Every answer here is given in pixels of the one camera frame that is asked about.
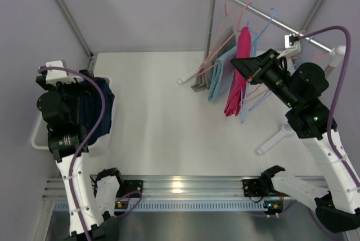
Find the navy blue trousers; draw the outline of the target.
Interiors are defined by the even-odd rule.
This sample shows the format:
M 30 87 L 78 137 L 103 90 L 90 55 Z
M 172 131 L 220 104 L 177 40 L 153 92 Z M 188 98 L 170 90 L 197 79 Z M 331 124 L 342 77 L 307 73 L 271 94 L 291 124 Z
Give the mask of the navy blue trousers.
M 102 90 L 105 99 L 105 112 L 103 118 L 94 133 L 88 139 L 88 145 L 93 145 L 98 138 L 110 133 L 112 126 L 112 110 L 115 96 L 105 78 L 95 77 L 94 82 Z M 94 127 L 101 113 L 101 97 L 96 89 L 89 95 L 81 98 L 79 109 L 79 122 L 86 128 L 89 133 Z

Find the pink trousers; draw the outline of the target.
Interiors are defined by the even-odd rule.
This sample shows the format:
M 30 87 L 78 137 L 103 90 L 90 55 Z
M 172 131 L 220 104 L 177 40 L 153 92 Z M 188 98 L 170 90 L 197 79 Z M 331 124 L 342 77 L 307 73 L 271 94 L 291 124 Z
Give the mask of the pink trousers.
M 248 58 L 251 54 L 251 34 L 248 26 L 241 29 L 237 41 L 236 58 Z M 235 69 L 224 114 L 238 116 L 246 94 L 246 80 Z

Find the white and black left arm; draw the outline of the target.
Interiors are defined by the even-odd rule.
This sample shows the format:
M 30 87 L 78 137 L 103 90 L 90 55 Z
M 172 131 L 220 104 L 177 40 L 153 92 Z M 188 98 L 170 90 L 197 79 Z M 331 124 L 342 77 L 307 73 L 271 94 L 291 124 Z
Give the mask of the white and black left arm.
M 114 203 L 123 178 L 112 168 L 92 180 L 88 148 L 110 133 L 115 96 L 105 79 L 67 69 L 61 61 L 49 62 L 38 72 L 36 82 L 45 93 L 37 109 L 47 125 L 48 149 L 69 206 L 67 240 L 118 240 Z

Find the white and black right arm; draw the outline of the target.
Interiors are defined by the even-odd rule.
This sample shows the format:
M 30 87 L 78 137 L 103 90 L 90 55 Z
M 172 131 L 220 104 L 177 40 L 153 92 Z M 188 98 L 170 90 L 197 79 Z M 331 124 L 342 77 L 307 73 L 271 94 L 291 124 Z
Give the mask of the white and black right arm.
M 250 195 L 291 196 L 315 212 L 332 233 L 358 229 L 359 177 L 341 147 L 330 110 L 319 99 L 329 86 L 322 68 L 306 62 L 290 73 L 286 58 L 273 49 L 257 57 L 234 58 L 231 64 L 248 83 L 264 84 L 288 106 L 288 125 L 310 151 L 327 182 L 327 188 L 315 187 L 276 165 L 263 171 L 255 185 L 249 185 Z

